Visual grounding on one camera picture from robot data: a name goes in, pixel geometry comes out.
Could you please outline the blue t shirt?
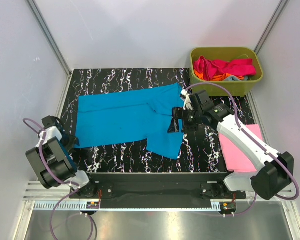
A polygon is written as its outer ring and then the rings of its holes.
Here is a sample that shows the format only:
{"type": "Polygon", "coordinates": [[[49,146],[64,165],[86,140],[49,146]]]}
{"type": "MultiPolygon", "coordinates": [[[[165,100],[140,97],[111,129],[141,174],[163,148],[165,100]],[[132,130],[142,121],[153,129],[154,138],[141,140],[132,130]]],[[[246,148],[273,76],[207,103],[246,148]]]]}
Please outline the blue t shirt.
{"type": "Polygon", "coordinates": [[[169,133],[172,110],[182,107],[178,84],[78,98],[78,149],[146,140],[146,150],[177,159],[183,133],[169,133]]]}

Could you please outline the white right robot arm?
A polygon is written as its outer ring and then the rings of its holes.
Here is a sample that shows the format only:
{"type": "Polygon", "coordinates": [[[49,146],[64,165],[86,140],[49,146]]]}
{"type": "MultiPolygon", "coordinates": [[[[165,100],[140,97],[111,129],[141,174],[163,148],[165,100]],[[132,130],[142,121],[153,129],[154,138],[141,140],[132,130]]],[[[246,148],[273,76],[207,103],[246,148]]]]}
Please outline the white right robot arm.
{"type": "Polygon", "coordinates": [[[254,191],[264,200],[277,197],[279,192],[293,183],[294,158],[289,152],[279,153],[252,133],[225,104],[215,105],[203,90],[180,94],[182,107],[172,109],[168,133],[196,132],[206,125],[225,136],[253,165],[254,171],[231,173],[217,185],[218,195],[229,198],[237,191],[254,191]]]}

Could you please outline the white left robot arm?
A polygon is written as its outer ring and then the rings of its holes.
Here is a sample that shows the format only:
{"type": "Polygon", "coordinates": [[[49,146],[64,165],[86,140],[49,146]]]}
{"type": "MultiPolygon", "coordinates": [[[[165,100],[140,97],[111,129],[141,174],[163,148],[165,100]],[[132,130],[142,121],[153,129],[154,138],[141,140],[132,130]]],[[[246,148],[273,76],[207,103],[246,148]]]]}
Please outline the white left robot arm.
{"type": "Polygon", "coordinates": [[[98,193],[98,186],[88,174],[79,170],[71,154],[79,146],[79,139],[66,133],[64,125],[56,116],[47,116],[40,125],[29,118],[23,119],[39,127],[35,133],[38,144],[26,152],[38,181],[45,189],[68,185],[73,191],[85,198],[93,198],[98,193]]]}

